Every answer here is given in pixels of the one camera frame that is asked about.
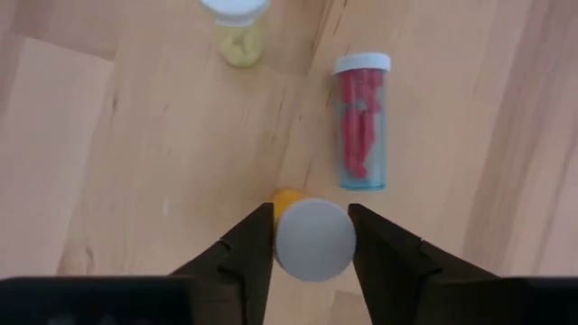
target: wooden floor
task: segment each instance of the wooden floor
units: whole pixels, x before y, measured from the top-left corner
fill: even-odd
[[[192,0],[0,0],[0,276],[167,274],[278,187],[498,274],[578,274],[578,2],[273,0],[251,70]],[[331,69],[385,51],[388,185],[336,186]],[[368,323],[275,267],[267,324]]]

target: white lid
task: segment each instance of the white lid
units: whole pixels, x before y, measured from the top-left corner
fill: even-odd
[[[353,259],[355,245],[347,212],[326,200],[298,201],[277,223],[277,262],[302,281],[321,282],[341,274]]]
[[[201,0],[215,22],[226,26],[251,24],[269,6],[269,0]]]
[[[333,73],[355,69],[381,69],[391,71],[391,59],[389,55],[379,52],[351,54],[337,59]]]

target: white bottle cap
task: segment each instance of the white bottle cap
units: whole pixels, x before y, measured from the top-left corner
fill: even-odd
[[[339,58],[337,62],[335,62],[335,71],[333,71],[333,74],[355,69],[380,69],[391,71],[391,59],[389,58],[389,55],[379,52],[351,54]]]
[[[252,24],[269,6],[269,0],[201,0],[215,18],[225,26],[247,26]]]
[[[279,219],[275,257],[290,275],[321,282],[341,274],[355,254],[355,228],[347,212],[326,200],[301,200]]]

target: clear plastic container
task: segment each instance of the clear plastic container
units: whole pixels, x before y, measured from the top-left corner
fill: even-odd
[[[337,61],[339,178],[346,190],[386,187],[386,73],[383,53],[360,53]]]
[[[202,0],[213,14],[223,58],[237,68],[254,66],[265,49],[269,0]]]

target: wooden surface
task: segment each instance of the wooden surface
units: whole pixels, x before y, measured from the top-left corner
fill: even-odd
[[[0,276],[166,274],[278,187],[499,274],[578,273],[578,3],[274,0],[251,70],[195,1],[0,2]],[[331,69],[385,51],[388,184],[336,186]],[[268,324],[368,323],[274,269]]]

